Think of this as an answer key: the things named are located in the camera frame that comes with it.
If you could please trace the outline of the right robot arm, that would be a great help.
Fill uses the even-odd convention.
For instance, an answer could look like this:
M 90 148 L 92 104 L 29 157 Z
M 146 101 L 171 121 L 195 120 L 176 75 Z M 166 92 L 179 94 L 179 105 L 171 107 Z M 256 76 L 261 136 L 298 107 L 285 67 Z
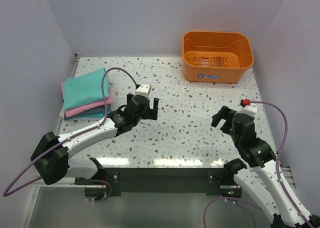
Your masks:
M 212 116 L 211 126 L 229 135 L 240 157 L 223 166 L 223 180 L 237 184 L 268 217 L 272 228 L 318 228 L 320 217 L 311 214 L 298 199 L 270 145 L 258 137 L 255 128 L 257 106 L 244 104 L 239 111 L 222 106 Z

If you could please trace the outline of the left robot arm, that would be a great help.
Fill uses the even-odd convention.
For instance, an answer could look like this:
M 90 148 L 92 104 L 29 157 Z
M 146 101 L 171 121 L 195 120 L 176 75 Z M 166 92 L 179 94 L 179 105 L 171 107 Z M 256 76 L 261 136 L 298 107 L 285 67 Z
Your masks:
M 141 120 L 156 121 L 159 101 L 154 98 L 150 107 L 149 98 L 129 93 L 125 105 L 92 125 L 61 135 L 52 131 L 44 134 L 30 160 L 46 185 L 55 184 L 65 177 L 69 159 L 77 153 L 131 131 Z

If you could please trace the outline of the mint green t-shirt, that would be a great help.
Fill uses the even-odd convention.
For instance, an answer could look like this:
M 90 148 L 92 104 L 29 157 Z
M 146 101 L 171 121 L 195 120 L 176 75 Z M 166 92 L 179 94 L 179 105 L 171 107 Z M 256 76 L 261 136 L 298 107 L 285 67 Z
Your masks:
M 106 69 L 100 68 L 82 76 L 70 77 L 61 83 L 64 109 L 71 111 L 87 106 L 90 110 L 95 107 L 114 103 L 111 86 Z

